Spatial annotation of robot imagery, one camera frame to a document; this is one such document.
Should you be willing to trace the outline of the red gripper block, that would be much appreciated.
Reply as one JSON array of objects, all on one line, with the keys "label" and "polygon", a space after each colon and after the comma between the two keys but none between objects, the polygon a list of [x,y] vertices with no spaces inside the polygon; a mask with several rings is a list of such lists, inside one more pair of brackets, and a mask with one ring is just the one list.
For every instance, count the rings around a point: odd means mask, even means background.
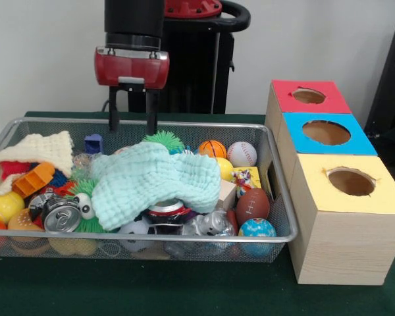
[{"label": "red gripper block", "polygon": [[96,47],[95,77],[99,85],[109,87],[109,128],[119,127],[117,93],[121,84],[141,84],[146,91],[147,135],[157,131],[159,90],[165,87],[170,59],[166,51],[141,51]]}]

